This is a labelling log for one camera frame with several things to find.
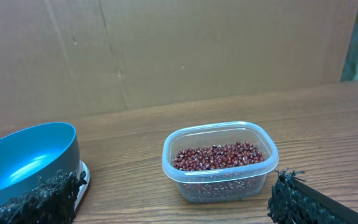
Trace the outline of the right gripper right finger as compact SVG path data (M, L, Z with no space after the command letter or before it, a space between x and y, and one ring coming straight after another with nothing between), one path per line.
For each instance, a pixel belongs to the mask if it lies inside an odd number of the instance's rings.
M304 184L300 171L277 171L268 214L279 224L358 224L358 213Z

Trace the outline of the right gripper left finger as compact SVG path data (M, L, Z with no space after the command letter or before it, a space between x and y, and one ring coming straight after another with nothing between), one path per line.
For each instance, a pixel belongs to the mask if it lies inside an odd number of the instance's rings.
M76 172L58 170L48 180L0 207L0 224L72 223L75 201L82 180Z

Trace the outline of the teal blue bowl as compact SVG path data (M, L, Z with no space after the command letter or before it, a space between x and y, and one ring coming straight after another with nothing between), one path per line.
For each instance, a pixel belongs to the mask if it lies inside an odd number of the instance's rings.
M77 170L80 152L69 123L45 123L0 139L0 206L62 170Z

